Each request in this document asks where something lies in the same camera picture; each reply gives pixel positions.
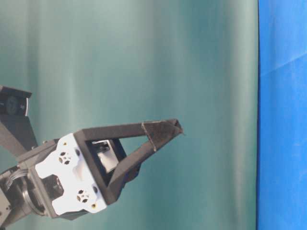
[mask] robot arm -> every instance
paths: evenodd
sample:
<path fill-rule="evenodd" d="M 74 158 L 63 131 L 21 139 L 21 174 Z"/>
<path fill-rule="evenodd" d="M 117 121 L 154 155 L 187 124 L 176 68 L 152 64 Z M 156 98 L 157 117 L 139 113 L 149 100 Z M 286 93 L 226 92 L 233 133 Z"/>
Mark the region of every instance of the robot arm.
<path fill-rule="evenodd" d="M 0 87 L 1 94 L 6 94 L 6 110 L 0 114 L 0 145 L 18 161 L 0 175 L 3 228 L 30 213 L 73 220 L 105 209 L 138 176 L 147 158 L 182 133 L 179 122 L 170 119 L 83 129 L 32 148 L 36 139 L 26 110 L 21 110 L 21 101 L 27 108 L 31 94 Z M 11 96 L 16 104 L 8 101 Z M 120 139 L 138 136 L 148 141 L 126 155 Z"/>

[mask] green backdrop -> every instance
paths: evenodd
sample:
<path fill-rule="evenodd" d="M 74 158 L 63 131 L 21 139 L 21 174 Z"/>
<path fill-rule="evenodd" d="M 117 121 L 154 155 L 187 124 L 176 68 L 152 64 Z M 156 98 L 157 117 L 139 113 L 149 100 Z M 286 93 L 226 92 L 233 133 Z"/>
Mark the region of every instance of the green backdrop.
<path fill-rule="evenodd" d="M 40 143 L 172 117 L 186 134 L 106 210 L 9 229 L 255 229 L 257 21 L 256 0 L 2 0 L 0 84 L 33 92 Z"/>

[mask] blue backdrop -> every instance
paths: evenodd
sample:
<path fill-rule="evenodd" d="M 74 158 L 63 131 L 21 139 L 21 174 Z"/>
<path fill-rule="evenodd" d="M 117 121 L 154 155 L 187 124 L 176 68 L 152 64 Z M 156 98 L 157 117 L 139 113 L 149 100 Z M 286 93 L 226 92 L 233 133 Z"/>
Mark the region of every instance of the blue backdrop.
<path fill-rule="evenodd" d="M 259 0 L 258 229 L 307 228 L 307 1 Z"/>

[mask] hole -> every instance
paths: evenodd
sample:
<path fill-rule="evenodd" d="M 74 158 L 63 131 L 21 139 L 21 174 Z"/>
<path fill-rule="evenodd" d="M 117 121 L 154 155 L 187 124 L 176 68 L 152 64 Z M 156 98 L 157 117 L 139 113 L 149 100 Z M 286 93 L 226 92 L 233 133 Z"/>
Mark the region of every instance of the hole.
<path fill-rule="evenodd" d="M 52 174 L 42 179 L 42 183 L 46 189 L 48 197 L 51 201 L 59 198 L 64 194 L 64 189 L 59 178 Z"/>
<path fill-rule="evenodd" d="M 98 189 L 95 186 L 93 187 L 93 190 L 95 193 L 98 193 Z"/>

